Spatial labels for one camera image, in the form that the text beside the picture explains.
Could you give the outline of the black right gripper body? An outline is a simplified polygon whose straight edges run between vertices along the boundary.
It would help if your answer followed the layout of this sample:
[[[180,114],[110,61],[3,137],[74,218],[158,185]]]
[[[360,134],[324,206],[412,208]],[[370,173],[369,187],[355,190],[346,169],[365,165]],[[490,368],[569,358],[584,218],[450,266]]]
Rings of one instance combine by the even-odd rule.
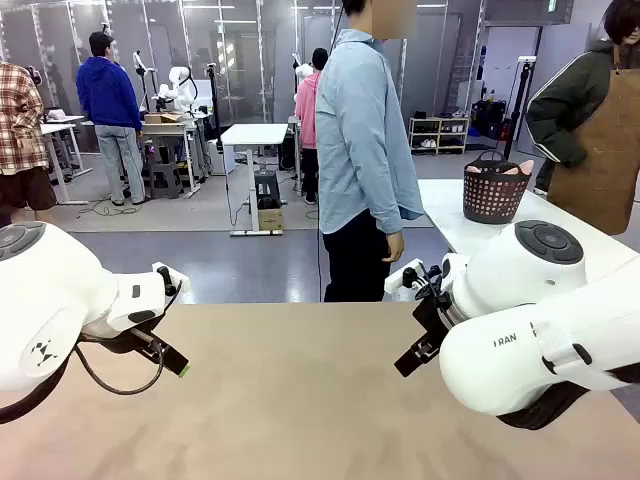
[[[413,351],[438,351],[451,324],[446,315],[450,306],[433,294],[425,294],[413,311],[413,318],[422,326],[424,334],[412,345]]]

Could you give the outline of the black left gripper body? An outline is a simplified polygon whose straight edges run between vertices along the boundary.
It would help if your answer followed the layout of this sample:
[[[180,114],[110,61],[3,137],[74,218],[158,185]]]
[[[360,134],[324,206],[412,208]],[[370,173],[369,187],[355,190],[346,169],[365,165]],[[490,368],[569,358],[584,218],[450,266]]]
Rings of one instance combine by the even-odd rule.
[[[113,338],[98,337],[87,332],[81,333],[81,341],[97,343],[115,354],[136,352],[144,357],[160,357],[165,353],[163,341],[142,328],[131,328]]]

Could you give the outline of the person's right hand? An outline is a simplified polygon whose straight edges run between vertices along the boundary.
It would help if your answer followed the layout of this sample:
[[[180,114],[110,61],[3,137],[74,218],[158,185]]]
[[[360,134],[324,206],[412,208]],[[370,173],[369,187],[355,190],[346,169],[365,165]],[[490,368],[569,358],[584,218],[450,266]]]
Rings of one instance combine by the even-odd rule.
[[[388,253],[382,261],[386,263],[395,263],[399,261],[405,249],[403,232],[398,231],[388,234],[386,236],[386,241],[388,245]]]

